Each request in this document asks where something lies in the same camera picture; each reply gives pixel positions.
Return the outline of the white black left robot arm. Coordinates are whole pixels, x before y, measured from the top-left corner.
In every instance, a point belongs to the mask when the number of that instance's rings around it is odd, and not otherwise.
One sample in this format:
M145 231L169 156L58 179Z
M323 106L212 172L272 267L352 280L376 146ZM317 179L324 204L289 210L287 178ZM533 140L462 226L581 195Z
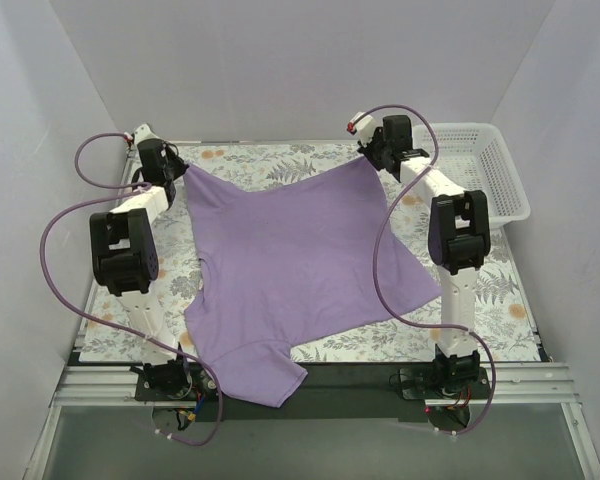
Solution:
M135 133L132 144L141 163L132 181L143 180L150 187L139 187L136 196L118 207L91 216L93 272L97 283L121 304L130 328L145 341L139 370L145 387L180 400L193 390L193 377L184 356L176 352L180 344L156 293L160 266L152 224L172 206L175 180L187 165L168 142L151 133Z

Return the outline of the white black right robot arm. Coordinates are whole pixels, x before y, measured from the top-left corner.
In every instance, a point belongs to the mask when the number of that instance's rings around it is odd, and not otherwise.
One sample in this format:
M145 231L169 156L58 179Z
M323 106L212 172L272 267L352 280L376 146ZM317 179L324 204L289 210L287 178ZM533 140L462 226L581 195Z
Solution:
M491 250L486 195L457 185L437 169L438 148L416 148L407 115L376 121L360 112L347 130L376 170L388 172L429 205L428 252L442 288L440 333L431 362L399 371L403 395L468 396L473 385L487 381L479 353L485 342L475 331L477 280Z

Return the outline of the purple t shirt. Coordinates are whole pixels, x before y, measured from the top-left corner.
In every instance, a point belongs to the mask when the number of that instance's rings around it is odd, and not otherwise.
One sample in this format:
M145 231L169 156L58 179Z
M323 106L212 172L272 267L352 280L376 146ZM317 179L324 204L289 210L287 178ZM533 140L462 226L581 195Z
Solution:
M295 346L410 313L440 294L383 225L386 196L365 159L267 191L241 190L196 166L184 184L202 276L186 326L232 398L279 407L306 377Z

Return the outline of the white plastic laundry basket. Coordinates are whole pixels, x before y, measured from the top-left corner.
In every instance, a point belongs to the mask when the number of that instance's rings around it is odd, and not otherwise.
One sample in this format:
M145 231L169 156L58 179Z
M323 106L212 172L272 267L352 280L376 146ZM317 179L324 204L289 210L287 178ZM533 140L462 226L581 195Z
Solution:
M493 229L525 220L530 205L517 169L499 129L488 123L434 123L413 129L414 146L434 152L435 135L439 156L436 168L466 190L486 194Z

